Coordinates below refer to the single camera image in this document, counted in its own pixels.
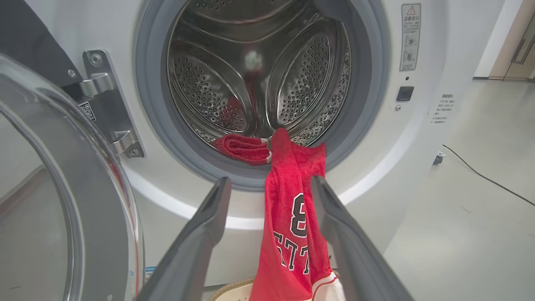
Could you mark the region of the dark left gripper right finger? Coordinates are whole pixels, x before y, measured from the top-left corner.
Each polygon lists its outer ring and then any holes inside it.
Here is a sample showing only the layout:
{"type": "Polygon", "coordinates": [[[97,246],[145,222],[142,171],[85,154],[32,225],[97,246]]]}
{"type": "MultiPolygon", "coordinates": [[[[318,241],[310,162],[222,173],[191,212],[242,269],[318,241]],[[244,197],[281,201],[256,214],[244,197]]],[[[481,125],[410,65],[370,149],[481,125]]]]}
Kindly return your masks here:
{"type": "Polygon", "coordinates": [[[331,244],[348,301],[412,301],[383,255],[336,196],[324,177],[311,178],[318,226],[331,244]]]}

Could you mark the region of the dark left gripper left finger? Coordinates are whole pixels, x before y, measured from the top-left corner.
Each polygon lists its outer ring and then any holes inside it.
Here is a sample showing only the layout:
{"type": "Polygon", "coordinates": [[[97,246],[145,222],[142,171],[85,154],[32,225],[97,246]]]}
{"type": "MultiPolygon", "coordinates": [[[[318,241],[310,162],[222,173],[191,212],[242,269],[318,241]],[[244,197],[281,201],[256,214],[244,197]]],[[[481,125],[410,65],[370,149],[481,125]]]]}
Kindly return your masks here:
{"type": "Polygon", "coordinates": [[[137,301],[199,301],[211,252],[225,231],[232,182],[218,179],[172,243],[137,301]]]}

